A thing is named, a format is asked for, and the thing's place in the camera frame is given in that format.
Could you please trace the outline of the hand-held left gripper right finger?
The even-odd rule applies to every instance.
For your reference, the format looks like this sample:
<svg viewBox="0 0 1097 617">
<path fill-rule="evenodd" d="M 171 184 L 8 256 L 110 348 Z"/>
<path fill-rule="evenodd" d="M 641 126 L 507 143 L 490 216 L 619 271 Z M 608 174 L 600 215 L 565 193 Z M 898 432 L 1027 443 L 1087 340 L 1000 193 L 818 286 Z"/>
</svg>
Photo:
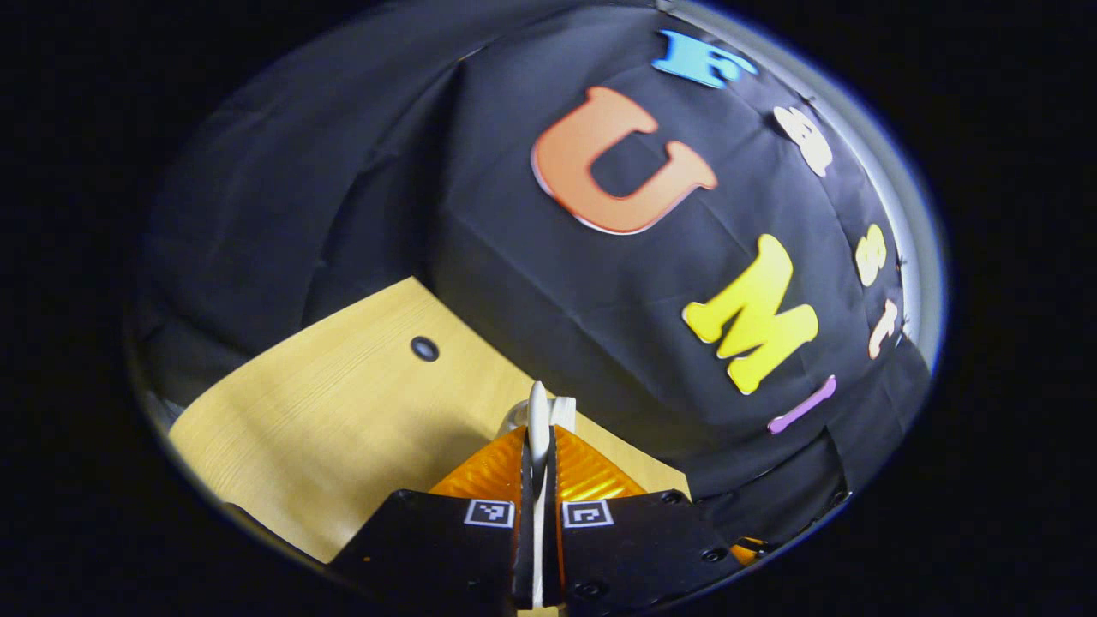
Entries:
<svg viewBox="0 0 1097 617">
<path fill-rule="evenodd" d="M 576 434 L 548 455 L 548 605 L 564 614 L 642 614 L 733 577 L 768 554 L 728 538 L 679 489 L 647 492 Z"/>
</svg>

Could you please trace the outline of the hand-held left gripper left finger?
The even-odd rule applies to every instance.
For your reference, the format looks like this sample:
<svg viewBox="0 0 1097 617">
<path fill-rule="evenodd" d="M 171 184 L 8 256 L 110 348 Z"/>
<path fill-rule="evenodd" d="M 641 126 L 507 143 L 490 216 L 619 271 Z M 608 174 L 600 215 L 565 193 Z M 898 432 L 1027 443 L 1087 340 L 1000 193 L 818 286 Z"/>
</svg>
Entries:
<svg viewBox="0 0 1097 617">
<path fill-rule="evenodd" d="M 428 492 L 396 489 L 330 571 L 408 612 L 513 612 L 525 428 L 484 446 Z"/>
</svg>

